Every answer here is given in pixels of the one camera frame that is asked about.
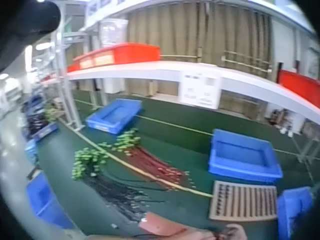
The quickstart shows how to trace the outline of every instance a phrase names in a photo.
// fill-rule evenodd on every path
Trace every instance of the blue plastic crate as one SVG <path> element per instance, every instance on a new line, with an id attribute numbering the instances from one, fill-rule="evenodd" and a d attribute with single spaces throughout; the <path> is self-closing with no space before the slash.
<path id="1" fill-rule="evenodd" d="M 310 187 L 283 191 L 277 200 L 279 240 L 289 240 L 295 228 L 295 218 L 303 216 L 312 206 Z"/>
<path id="2" fill-rule="evenodd" d="M 24 150 L 26 152 L 26 156 L 27 156 L 27 159 L 29 160 L 29 162 L 32 165 L 35 165 L 36 161 L 37 161 L 36 141 L 34 139 L 29 140 L 26 143 L 26 146 L 25 146 Z"/>
<path id="3" fill-rule="evenodd" d="M 32 211 L 36 216 L 47 223 L 64 229 L 74 228 L 74 225 L 59 205 L 43 172 L 28 183 L 26 193 Z"/>
<path id="4" fill-rule="evenodd" d="M 283 177 L 270 142 L 220 129 L 213 133 L 210 173 L 264 183 Z"/>
<path id="5" fill-rule="evenodd" d="M 88 127 L 118 134 L 142 108 L 142 101 L 118 98 L 86 119 Z"/>
<path id="6" fill-rule="evenodd" d="M 58 125 L 55 122 L 52 122 L 45 126 L 44 128 L 37 131 L 35 134 L 32 135 L 33 139 L 38 142 L 43 139 L 45 136 L 49 135 L 50 133 L 56 131 L 58 129 Z"/>

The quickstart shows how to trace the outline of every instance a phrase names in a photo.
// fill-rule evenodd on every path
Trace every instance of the red plastic crate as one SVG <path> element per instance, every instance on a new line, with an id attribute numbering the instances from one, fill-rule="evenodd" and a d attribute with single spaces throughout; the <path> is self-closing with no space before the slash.
<path id="1" fill-rule="evenodd" d="M 78 56 L 73 60 L 74 63 L 68 67 L 68 72 L 107 65 L 132 64 L 159 60 L 160 48 L 158 46 L 129 42 L 105 47 Z"/>
<path id="2" fill-rule="evenodd" d="M 279 83 L 320 108 L 320 84 L 314 79 L 294 72 L 281 70 Z"/>

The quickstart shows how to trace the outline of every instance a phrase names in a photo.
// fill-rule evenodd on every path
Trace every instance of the yellow floor line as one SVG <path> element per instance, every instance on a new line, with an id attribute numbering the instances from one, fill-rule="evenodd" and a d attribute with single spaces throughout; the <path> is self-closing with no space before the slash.
<path id="1" fill-rule="evenodd" d="M 82 100 L 78 100 L 78 99 L 75 99 L 76 102 L 79 102 L 79 103 L 83 103 L 83 104 L 87 104 L 87 105 L 93 105 L 92 103 L 90 102 L 86 102 L 86 101 L 82 101 Z M 196 133 L 200 133 L 200 134 L 205 134 L 205 135 L 208 135 L 208 136 L 213 136 L 212 133 L 210 132 L 206 132 L 206 131 L 200 131 L 200 130 L 197 130 L 197 129 L 193 129 L 193 128 L 189 128 L 189 127 L 185 127 L 185 126 L 180 126 L 180 125 L 177 125 L 177 124 L 173 124 L 173 123 L 169 123 L 169 122 L 165 122 L 165 121 L 161 121 L 161 120 L 156 120 L 156 119 L 153 119 L 153 118 L 150 118 L 150 117 L 146 117 L 146 116 L 141 116 L 141 115 L 136 115 L 137 117 L 139 118 L 142 118 L 142 119 L 146 119 L 146 120 L 149 120 L 149 121 L 153 121 L 153 122 L 156 122 L 156 123 L 160 123 L 160 124 L 164 124 L 164 125 L 168 125 L 168 126 L 172 126 L 172 127 L 176 127 L 176 128 L 180 128 L 180 129 L 185 129 L 185 130 L 188 130 L 188 131 L 192 131 L 192 132 L 196 132 Z M 276 152 L 279 152 L 279 153 L 284 153 L 284 154 L 289 154 L 289 155 L 294 155 L 294 156 L 298 156 L 297 153 L 294 153 L 294 152 L 290 152 L 290 151 L 285 151 L 285 150 L 280 150 L 280 149 L 275 149 L 274 150 Z"/>
<path id="2" fill-rule="evenodd" d="M 88 144 L 90 144 L 91 146 L 95 147 L 96 149 L 98 149 L 99 151 L 101 152 L 104 152 L 106 153 L 110 158 L 112 158 L 113 160 L 117 161 L 118 163 L 122 164 L 123 166 L 126 166 L 127 168 L 141 174 L 141 175 L 144 175 L 150 179 L 153 179 L 155 181 L 158 181 L 158 182 L 162 182 L 168 186 L 171 186 L 173 188 L 176 188 L 176 189 L 180 189 L 182 191 L 186 191 L 186 192 L 190 192 L 190 193 L 193 193 L 193 194 L 196 194 L 196 195 L 200 195 L 200 196 L 204 196 L 204 197 L 208 197 L 208 198 L 212 198 L 213 195 L 212 194 L 209 194 L 209 193 L 206 193 L 206 192 L 202 192 L 202 191 L 197 191 L 197 190 L 194 190 L 194 189 L 191 189 L 191 188 L 187 188 L 187 187 L 183 187 L 183 186 L 180 186 L 180 185 L 177 185 L 177 184 L 174 184 L 172 182 L 169 182 L 169 181 L 166 181 L 164 179 L 161 179 L 161 178 L 158 178 L 158 177 L 155 177 L 153 175 L 151 175 L 150 173 L 147 173 L 145 171 L 142 171 L 140 168 L 138 167 L 135 167 L 129 163 L 127 163 L 126 161 L 123 161 L 121 160 L 120 158 L 116 157 L 115 155 L 107 152 L 106 150 L 104 150 L 102 147 L 98 146 L 97 144 L 95 144 L 93 141 L 91 141 L 89 138 L 87 138 L 86 136 L 82 135 L 81 133 L 79 133 L 78 131 L 74 130 L 72 127 L 68 126 L 67 123 L 59 118 L 59 121 L 64 125 L 66 126 L 69 130 L 71 130 L 72 132 L 74 132 L 76 135 L 78 135 L 80 138 L 82 138 L 84 141 L 86 141 Z"/>

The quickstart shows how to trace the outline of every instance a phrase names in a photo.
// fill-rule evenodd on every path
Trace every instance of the green floor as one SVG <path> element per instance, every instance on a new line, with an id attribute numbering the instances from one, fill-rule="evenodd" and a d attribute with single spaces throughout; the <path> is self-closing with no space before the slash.
<path id="1" fill-rule="evenodd" d="M 89 102 L 87 92 L 75 92 L 74 97 L 77 100 Z M 298 151 L 294 143 L 275 128 L 206 109 L 147 98 L 141 99 L 143 100 L 143 112 L 139 114 L 151 119 L 137 116 L 133 121 L 133 124 L 139 129 L 143 147 L 160 159 L 170 162 L 172 166 L 190 171 L 190 176 L 195 182 L 197 190 L 211 194 L 213 182 L 216 179 L 231 182 L 241 181 L 233 178 L 215 177 L 208 173 L 210 135 L 171 126 L 168 123 L 206 133 L 212 133 L 213 129 L 218 128 L 268 140 L 275 148 L 284 173 L 283 179 L 276 184 L 278 192 L 281 193 L 284 189 L 312 185 L 306 167 L 297 161 L 296 153 Z M 79 101 L 76 102 L 76 105 L 82 119 L 92 113 L 91 105 Z M 114 140 L 112 135 L 91 128 L 84 128 L 80 133 L 95 143 Z M 297 136 L 296 141 L 302 145 L 305 139 Z M 123 218 L 114 210 L 106 207 L 102 199 L 91 188 L 71 179 L 74 152 L 88 145 L 62 124 L 59 124 L 57 133 L 48 136 L 40 143 L 38 148 L 40 164 L 47 174 L 53 190 L 65 211 L 85 234 L 134 235 L 137 232 L 135 224 L 123 223 Z M 114 176 L 137 179 L 130 170 L 114 161 L 109 161 L 107 169 Z M 319 174 L 317 175 L 319 169 L 320 160 L 316 159 L 311 169 L 316 181 L 319 179 Z M 149 187 L 151 183 L 130 184 L 148 185 Z M 156 190 L 143 191 L 148 193 L 153 200 L 166 201 L 165 203 L 150 204 L 148 208 L 163 217 L 203 229 L 219 228 L 225 224 L 208 220 L 210 204 L 208 197 L 183 191 L 164 193 Z M 118 224 L 119 230 L 113 229 L 112 223 Z M 276 221 L 253 222 L 243 225 L 249 240 L 277 239 Z"/>

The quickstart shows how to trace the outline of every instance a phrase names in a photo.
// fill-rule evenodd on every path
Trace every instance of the wooden pegboard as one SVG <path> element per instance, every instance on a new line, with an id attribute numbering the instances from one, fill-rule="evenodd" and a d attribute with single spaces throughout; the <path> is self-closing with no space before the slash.
<path id="1" fill-rule="evenodd" d="M 277 218 L 277 188 L 215 181 L 209 218 L 253 222 Z"/>

